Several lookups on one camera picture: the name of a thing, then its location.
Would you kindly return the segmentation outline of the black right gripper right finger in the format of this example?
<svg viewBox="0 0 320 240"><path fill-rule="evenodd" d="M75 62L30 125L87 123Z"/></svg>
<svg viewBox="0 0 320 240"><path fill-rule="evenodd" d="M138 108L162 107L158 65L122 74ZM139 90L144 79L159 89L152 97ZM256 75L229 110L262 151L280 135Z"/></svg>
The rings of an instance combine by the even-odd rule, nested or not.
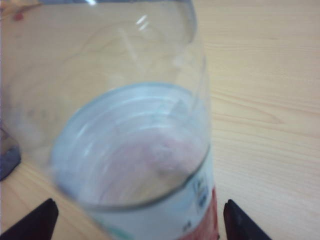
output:
<svg viewBox="0 0 320 240"><path fill-rule="evenodd" d="M224 204L223 218L228 240L271 240L232 199Z"/></svg>

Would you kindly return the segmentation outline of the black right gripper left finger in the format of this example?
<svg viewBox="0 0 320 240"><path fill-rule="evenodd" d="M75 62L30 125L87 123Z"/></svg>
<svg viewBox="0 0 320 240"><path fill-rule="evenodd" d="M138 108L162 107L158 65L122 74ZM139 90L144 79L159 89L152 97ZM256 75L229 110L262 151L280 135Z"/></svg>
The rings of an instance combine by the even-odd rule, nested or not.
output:
<svg viewBox="0 0 320 240"><path fill-rule="evenodd" d="M1 240L51 240L59 210L48 198L0 235Z"/></svg>

